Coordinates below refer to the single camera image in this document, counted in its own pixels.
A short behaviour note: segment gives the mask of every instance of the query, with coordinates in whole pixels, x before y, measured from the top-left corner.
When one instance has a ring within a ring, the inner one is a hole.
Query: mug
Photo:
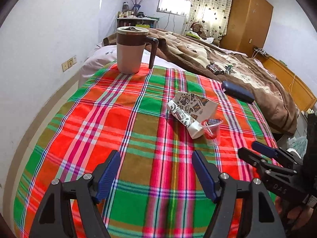
[[[145,45],[151,44],[149,69],[153,68],[159,41],[148,37],[149,31],[140,27],[120,27],[117,29],[117,64],[124,74],[134,74],[140,70]]]

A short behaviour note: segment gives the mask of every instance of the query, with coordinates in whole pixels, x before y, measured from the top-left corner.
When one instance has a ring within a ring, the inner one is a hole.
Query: plastic bag
[[[295,149],[301,158],[303,158],[307,149],[307,138],[305,136],[299,138],[289,138],[287,141],[287,147],[288,149]]]

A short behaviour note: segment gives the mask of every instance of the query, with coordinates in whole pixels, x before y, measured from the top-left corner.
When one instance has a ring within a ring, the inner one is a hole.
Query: wooden wardrobe
[[[232,0],[227,34],[220,47],[247,54],[263,48],[270,27],[273,6],[267,0]]]

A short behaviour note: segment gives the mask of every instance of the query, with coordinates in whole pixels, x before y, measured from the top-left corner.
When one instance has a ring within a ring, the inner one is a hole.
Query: electrical outlet
[[[73,64],[76,64],[77,63],[77,56],[73,56]]]
[[[61,68],[63,69],[63,72],[64,72],[64,71],[67,71],[67,70],[68,70],[68,64],[67,64],[67,62],[62,63]]]
[[[68,69],[74,65],[74,63],[73,63],[73,58],[70,58],[70,59],[67,61],[67,65],[68,65]]]

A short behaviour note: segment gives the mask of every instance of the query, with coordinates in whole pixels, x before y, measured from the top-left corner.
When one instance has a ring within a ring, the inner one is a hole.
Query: snack wrapper
[[[167,110],[187,128],[192,139],[203,135],[200,123],[212,118],[217,108],[217,103],[187,92],[178,92],[167,103]]]

